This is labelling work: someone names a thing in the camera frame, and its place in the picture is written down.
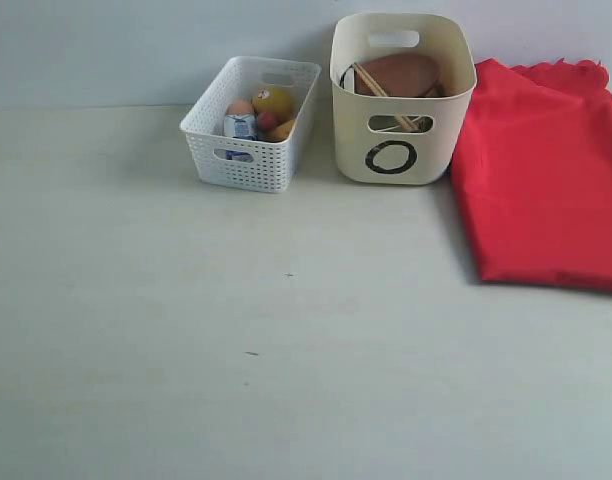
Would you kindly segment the yellow cheese wedge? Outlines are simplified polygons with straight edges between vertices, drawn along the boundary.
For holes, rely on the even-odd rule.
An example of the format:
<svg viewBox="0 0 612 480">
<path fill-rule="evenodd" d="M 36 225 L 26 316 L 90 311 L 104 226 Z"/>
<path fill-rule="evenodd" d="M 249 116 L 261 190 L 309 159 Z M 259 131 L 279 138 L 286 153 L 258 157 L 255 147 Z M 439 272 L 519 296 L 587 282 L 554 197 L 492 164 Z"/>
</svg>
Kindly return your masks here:
<svg viewBox="0 0 612 480">
<path fill-rule="evenodd" d="M 276 126 L 275 128 L 267 131 L 265 134 L 266 140 L 271 143 L 281 143 L 281 142 L 286 141 L 288 137 L 291 135 L 294 124 L 295 124 L 295 120 L 290 119 Z"/>
</svg>

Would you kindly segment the red strawberry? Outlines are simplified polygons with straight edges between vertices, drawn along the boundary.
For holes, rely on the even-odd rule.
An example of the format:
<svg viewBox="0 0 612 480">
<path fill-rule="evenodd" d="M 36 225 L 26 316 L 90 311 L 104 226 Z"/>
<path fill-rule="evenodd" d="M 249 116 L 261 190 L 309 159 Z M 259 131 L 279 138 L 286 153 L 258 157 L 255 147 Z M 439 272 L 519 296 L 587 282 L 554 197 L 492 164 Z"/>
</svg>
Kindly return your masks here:
<svg viewBox="0 0 612 480">
<path fill-rule="evenodd" d="M 263 111 L 257 115 L 257 128 L 260 131 L 270 131 L 275 129 L 279 124 L 277 115 L 271 111 Z"/>
</svg>

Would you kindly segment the blue white milk carton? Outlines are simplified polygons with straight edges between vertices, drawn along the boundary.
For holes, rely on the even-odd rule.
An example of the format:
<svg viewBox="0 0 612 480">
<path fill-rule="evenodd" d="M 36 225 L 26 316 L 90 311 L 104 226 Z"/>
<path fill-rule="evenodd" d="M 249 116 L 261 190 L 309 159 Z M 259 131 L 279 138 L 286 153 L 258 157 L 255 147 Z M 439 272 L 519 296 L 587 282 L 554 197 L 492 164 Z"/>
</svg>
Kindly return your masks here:
<svg viewBox="0 0 612 480">
<path fill-rule="evenodd" d="M 224 135 L 238 140 L 257 141 L 258 132 L 255 114 L 227 114 L 223 122 Z M 251 154 L 242 151 L 226 151 L 227 160 L 251 162 Z"/>
</svg>

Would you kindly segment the yellow lemon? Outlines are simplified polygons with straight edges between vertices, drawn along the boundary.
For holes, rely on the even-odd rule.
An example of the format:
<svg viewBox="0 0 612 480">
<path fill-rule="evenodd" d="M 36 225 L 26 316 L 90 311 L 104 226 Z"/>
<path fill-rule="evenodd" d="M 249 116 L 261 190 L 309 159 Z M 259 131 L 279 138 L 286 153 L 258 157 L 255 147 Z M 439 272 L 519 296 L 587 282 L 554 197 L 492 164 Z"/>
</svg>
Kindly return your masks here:
<svg viewBox="0 0 612 480">
<path fill-rule="evenodd" d="M 252 97 L 251 103 L 258 115 L 271 113 L 280 122 L 289 120 L 294 112 L 294 98 L 292 94 L 281 87 L 259 89 Z"/>
</svg>

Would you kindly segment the brown egg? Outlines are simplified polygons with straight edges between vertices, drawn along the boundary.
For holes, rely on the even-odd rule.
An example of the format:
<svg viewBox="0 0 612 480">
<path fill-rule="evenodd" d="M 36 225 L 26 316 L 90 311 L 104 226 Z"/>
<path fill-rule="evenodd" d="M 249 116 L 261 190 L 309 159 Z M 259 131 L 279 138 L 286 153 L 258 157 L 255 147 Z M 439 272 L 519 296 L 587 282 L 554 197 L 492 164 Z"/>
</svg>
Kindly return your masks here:
<svg viewBox="0 0 612 480">
<path fill-rule="evenodd" d="M 227 109 L 227 115 L 254 115 L 252 103 L 246 99 L 236 100 Z"/>
</svg>

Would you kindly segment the wooden chopstick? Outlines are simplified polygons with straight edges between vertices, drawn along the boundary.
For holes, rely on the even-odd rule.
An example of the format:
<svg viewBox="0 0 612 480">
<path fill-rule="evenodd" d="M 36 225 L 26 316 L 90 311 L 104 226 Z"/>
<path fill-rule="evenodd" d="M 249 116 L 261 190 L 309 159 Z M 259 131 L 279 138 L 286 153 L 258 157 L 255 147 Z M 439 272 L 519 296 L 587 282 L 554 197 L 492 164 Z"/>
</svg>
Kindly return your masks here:
<svg viewBox="0 0 612 480">
<path fill-rule="evenodd" d="M 365 70 L 365 68 L 354 62 L 352 64 L 352 68 L 354 72 L 359 76 L 359 78 L 364 82 L 366 87 L 372 92 L 372 94 L 376 97 L 387 97 L 388 94 L 381 87 L 381 85 Z"/>
<path fill-rule="evenodd" d="M 427 116 L 403 116 L 396 115 L 395 120 L 401 129 L 407 133 L 424 133 L 432 127 L 432 119 Z"/>
</svg>

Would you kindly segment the brown wooden plate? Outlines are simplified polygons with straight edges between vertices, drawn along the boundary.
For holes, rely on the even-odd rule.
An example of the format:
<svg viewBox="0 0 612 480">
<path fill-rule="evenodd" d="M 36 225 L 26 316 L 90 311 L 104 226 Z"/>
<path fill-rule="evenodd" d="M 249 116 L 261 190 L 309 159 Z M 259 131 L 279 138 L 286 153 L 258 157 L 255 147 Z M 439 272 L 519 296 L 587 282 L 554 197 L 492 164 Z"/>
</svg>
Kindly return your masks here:
<svg viewBox="0 0 612 480">
<path fill-rule="evenodd" d="M 423 97 L 440 77 L 439 64 L 429 56 L 416 53 L 383 56 L 360 66 L 389 97 Z"/>
</svg>

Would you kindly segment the red scalloped table cloth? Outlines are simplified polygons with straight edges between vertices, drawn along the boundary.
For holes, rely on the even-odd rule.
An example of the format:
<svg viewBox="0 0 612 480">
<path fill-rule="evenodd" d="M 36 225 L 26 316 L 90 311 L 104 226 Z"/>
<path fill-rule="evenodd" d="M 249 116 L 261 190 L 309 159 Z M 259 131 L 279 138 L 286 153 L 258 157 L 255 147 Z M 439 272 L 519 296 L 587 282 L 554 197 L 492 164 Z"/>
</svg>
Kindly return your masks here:
<svg viewBox="0 0 612 480">
<path fill-rule="evenodd" d="M 451 178 L 481 280 L 612 292 L 612 93 L 599 63 L 489 59 Z"/>
</svg>

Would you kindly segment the white ceramic bowl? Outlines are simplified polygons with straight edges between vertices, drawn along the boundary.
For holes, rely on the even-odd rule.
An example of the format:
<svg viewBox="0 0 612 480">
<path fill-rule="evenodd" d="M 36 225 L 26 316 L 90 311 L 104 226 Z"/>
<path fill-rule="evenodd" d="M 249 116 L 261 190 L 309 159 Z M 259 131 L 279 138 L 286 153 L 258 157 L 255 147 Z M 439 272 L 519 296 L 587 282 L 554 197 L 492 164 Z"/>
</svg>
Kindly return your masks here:
<svg viewBox="0 0 612 480">
<path fill-rule="evenodd" d="M 339 80 L 339 85 L 342 89 L 347 92 L 355 93 L 355 70 L 353 67 L 349 67 L 341 76 Z"/>
</svg>

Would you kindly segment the cream plastic bin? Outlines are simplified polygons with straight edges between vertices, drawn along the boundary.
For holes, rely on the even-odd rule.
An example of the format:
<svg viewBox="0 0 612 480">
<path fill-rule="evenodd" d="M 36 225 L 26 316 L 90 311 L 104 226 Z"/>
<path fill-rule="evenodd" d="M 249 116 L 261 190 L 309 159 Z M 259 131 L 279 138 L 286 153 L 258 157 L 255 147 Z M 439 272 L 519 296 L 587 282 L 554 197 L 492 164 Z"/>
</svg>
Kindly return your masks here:
<svg viewBox="0 0 612 480">
<path fill-rule="evenodd" d="M 398 98 L 350 93 L 340 76 L 360 64 L 392 54 L 416 53 L 440 66 L 436 97 Z M 477 84 L 468 42 L 454 21 L 434 14 L 357 13 L 338 21 L 330 79 L 335 159 L 348 178 L 364 183 L 426 185 L 450 164 Z M 424 133 L 404 132 L 396 115 L 427 116 Z"/>
</svg>

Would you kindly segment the white perforated plastic basket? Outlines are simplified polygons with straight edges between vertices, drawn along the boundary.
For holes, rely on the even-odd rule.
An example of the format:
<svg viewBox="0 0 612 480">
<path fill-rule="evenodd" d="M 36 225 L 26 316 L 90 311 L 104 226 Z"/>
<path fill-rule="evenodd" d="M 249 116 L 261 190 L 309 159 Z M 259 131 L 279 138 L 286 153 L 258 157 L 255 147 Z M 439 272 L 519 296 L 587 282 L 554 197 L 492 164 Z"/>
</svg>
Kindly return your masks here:
<svg viewBox="0 0 612 480">
<path fill-rule="evenodd" d="M 180 123 L 199 178 L 244 190 L 285 191 L 313 127 L 320 74 L 321 67 L 310 62 L 230 58 Z M 295 124 L 287 138 L 268 142 L 226 134 L 227 108 L 271 86 L 286 89 L 293 98 Z"/>
</svg>

